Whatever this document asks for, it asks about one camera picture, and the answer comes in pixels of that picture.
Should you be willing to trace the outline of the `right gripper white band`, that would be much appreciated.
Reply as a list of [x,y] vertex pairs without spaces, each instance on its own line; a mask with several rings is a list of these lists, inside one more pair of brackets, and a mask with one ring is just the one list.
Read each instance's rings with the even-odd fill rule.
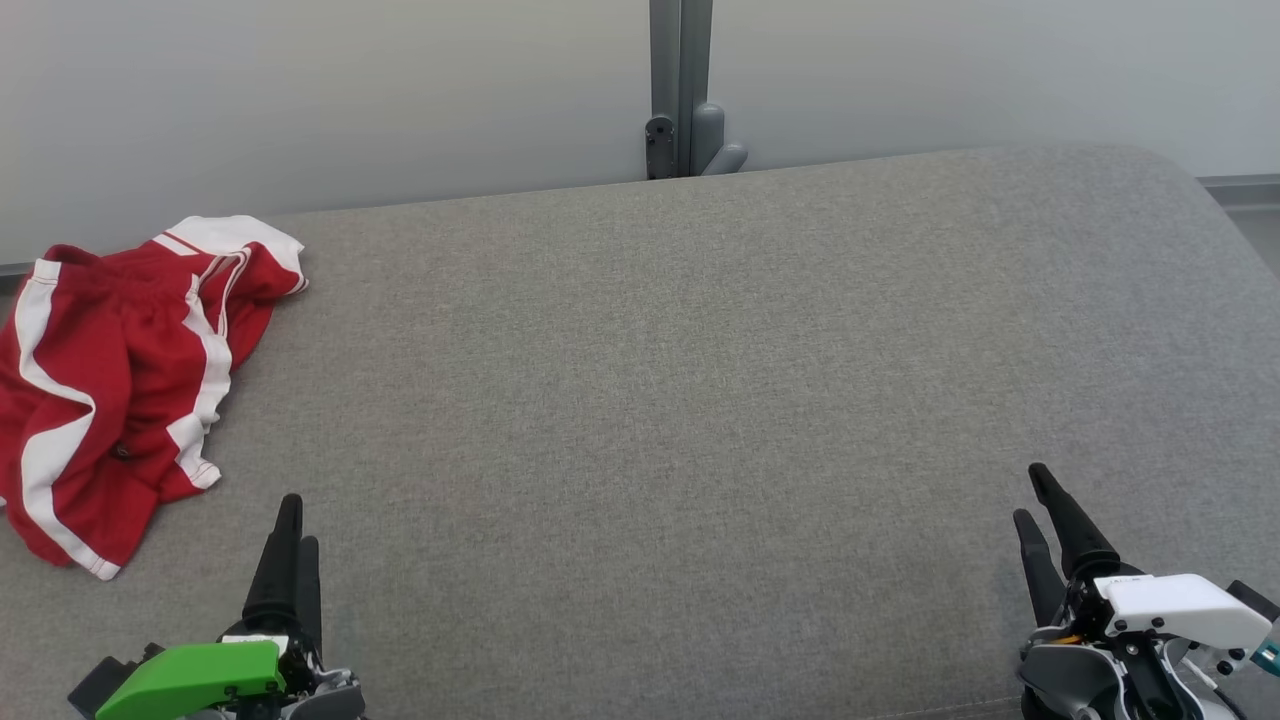
[[1065,601],[1068,676],[1078,684],[1068,701],[1194,701],[1181,673],[1211,701],[1226,701],[1219,678],[1248,665],[1272,674],[1271,598],[1196,574],[1103,577],[1119,568],[1117,551],[1043,462],[1028,475],[1059,539],[1062,574],[1089,579],[1066,591],[1041,527],[1025,509],[1014,511],[1037,626],[1060,625]]

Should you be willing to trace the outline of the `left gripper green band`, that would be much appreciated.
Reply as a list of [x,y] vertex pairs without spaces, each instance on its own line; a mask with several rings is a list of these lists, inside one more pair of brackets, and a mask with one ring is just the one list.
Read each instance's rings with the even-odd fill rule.
[[[303,500],[285,495],[243,605],[251,633],[298,624],[323,651],[317,538],[302,534]],[[364,719],[366,702],[348,669],[325,670],[287,638],[224,638],[182,644],[136,664],[96,707],[97,719]]]

